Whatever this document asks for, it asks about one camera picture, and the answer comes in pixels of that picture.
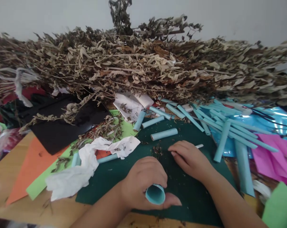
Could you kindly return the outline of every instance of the hand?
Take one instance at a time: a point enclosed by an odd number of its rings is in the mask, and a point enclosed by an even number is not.
[[[181,206],[177,196],[166,193],[166,200],[162,205],[150,203],[145,192],[152,184],[167,187],[168,176],[160,162],[154,157],[145,157],[138,160],[127,177],[120,182],[121,194],[129,209],[139,210],[162,210],[172,205]]]
[[[176,163],[186,174],[202,183],[216,172],[206,156],[192,143],[178,141],[168,151],[171,151]]]

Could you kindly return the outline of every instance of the pink paper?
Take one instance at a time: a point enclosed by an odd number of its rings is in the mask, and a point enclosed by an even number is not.
[[[260,146],[252,149],[258,172],[287,184],[287,140],[281,139],[279,135],[258,136],[261,141],[279,150],[277,153],[270,152]]]

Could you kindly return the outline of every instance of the fingernail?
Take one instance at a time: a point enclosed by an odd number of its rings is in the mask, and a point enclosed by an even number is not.
[[[174,204],[175,206],[182,206],[180,199],[176,198]]]

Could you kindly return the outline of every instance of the green paper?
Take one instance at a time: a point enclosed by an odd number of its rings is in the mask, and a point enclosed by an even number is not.
[[[269,228],[287,228],[287,186],[283,182],[266,202],[262,220]]]
[[[178,135],[152,141],[151,134],[177,128]],[[187,175],[175,162],[168,147],[179,140],[186,140],[194,145],[204,144],[200,150],[206,155],[214,168],[221,173],[235,188],[235,183],[224,159],[220,163],[213,162],[216,145],[210,136],[201,132],[191,123],[184,121],[164,120],[146,129],[142,129],[136,136],[142,143],[124,160],[115,159],[100,164],[89,185],[80,189],[76,202],[94,204],[115,184],[126,177],[134,163],[146,156],[158,157],[168,175],[168,187],[165,192],[171,192],[179,197],[182,207],[172,206],[162,211],[138,211],[134,212],[154,215],[159,218],[170,218],[181,221],[196,222],[214,226],[223,226],[217,213],[212,197],[207,189],[197,180]],[[153,146],[160,145],[162,155],[153,152]]]
[[[110,113],[112,114],[112,116],[117,116],[119,115],[119,110],[117,109],[113,109],[110,110]],[[133,124],[128,123],[124,120],[123,116],[120,117],[121,118],[121,127],[122,127],[122,134],[121,134],[121,139],[125,138],[125,137],[129,137],[129,136],[136,136],[138,134],[138,132],[133,131]],[[114,139],[113,143],[120,141],[121,139]]]
[[[60,157],[69,157],[71,147],[73,144],[75,144],[75,142],[76,141],[72,142],[70,146],[63,152],[63,154]],[[52,174],[51,171],[56,168],[56,162],[57,160],[51,166],[49,166],[37,179],[35,179],[31,183],[31,185],[29,185],[29,187],[26,189],[26,192],[28,193],[29,197],[32,200],[34,200],[44,190],[44,188],[46,188],[45,179],[49,177]],[[67,163],[67,168],[71,166],[71,162],[72,162],[72,157],[70,161]],[[65,169],[64,165],[61,164],[57,172],[60,172],[64,169]]]

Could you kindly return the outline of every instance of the wooden table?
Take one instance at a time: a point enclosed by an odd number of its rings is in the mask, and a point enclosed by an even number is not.
[[[0,162],[0,218],[38,225],[54,227],[69,227],[77,218],[90,208],[90,205],[75,202],[76,196],[60,199],[43,208],[50,199],[51,192],[46,189],[32,201],[28,196],[5,206],[5,202],[16,181],[26,152],[34,134],[29,133],[7,156]],[[182,223],[173,219],[158,219],[150,215],[129,213],[119,227],[183,227]],[[209,225],[186,222],[186,227],[213,227]]]

